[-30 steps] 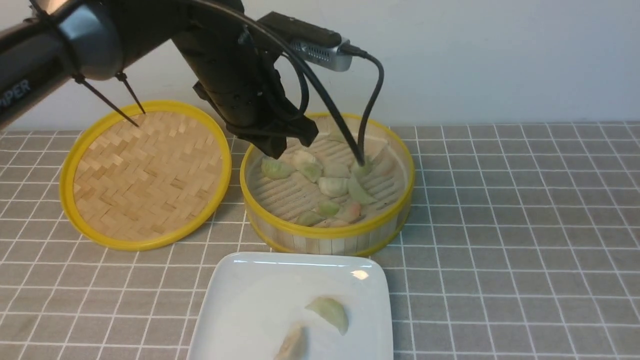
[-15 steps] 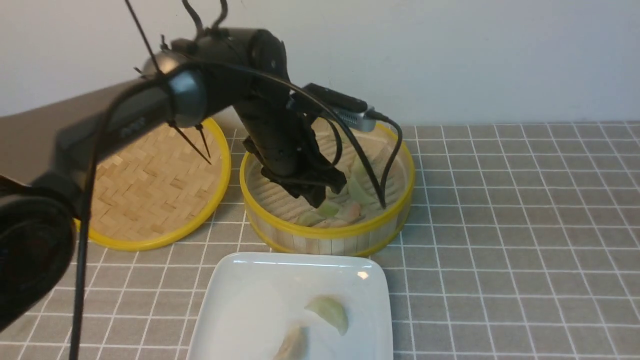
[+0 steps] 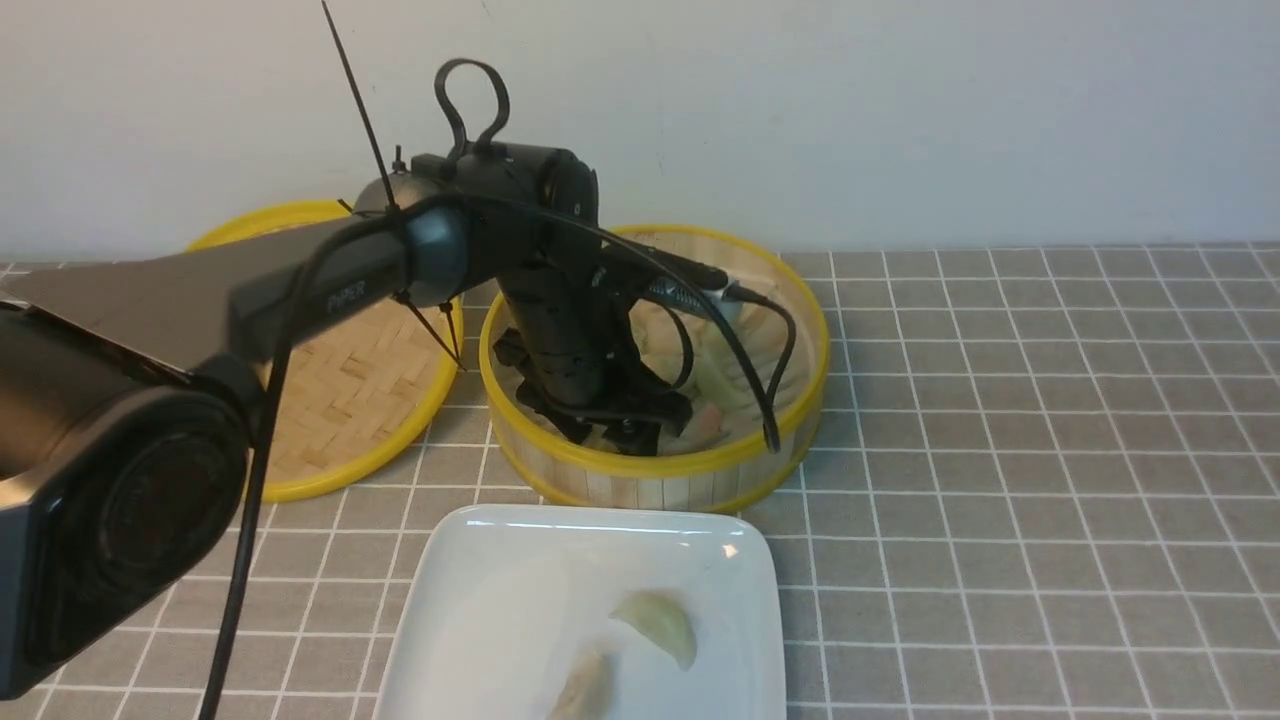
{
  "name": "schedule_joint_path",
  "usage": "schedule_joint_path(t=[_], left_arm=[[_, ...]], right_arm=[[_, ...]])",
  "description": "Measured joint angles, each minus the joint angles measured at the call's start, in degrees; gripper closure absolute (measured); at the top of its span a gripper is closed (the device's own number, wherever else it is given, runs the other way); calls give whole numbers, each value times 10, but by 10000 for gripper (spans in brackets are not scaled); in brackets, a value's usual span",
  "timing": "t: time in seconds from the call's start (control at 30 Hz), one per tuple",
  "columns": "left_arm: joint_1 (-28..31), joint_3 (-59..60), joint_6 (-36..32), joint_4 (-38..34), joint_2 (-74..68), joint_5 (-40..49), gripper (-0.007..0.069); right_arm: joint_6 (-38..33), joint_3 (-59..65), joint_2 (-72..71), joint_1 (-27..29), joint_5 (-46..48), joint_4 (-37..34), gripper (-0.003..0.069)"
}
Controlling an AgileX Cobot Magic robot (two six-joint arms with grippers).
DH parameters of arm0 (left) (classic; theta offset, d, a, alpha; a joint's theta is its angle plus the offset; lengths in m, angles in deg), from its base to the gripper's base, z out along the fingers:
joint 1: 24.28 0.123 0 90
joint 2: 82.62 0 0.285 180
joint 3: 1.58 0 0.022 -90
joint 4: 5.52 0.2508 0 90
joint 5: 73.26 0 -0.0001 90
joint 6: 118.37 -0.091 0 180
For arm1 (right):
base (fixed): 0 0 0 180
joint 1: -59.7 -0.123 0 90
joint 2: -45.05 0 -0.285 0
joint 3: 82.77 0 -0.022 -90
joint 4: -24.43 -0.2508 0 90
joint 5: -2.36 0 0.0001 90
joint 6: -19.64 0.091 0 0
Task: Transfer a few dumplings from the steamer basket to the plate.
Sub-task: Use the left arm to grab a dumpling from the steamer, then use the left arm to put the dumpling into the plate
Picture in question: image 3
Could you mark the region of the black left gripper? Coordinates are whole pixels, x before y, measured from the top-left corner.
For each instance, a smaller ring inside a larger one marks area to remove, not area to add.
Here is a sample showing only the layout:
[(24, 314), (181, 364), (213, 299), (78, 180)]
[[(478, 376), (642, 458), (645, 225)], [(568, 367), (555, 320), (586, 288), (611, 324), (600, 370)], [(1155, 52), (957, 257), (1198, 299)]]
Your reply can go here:
[(521, 375), (517, 401), (571, 443), (603, 439), (609, 452), (653, 457), (662, 436), (692, 419), (692, 401), (645, 364), (635, 340), (631, 311), (648, 278), (526, 263), (497, 279), (512, 325), (495, 359)]

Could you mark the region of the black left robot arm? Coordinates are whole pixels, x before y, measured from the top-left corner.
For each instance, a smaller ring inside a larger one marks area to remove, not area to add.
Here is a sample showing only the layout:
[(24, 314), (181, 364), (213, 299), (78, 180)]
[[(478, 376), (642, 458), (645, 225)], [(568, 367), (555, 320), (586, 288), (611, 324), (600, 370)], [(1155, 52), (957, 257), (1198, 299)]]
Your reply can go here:
[(393, 299), (495, 281), (522, 396), (623, 427), (686, 420), (625, 314), (698, 273), (596, 223), (572, 152), (467, 142), (397, 161), (348, 214), (196, 252), (31, 272), (3, 305), (3, 698), (174, 584), (237, 509), (256, 521), (291, 350)]

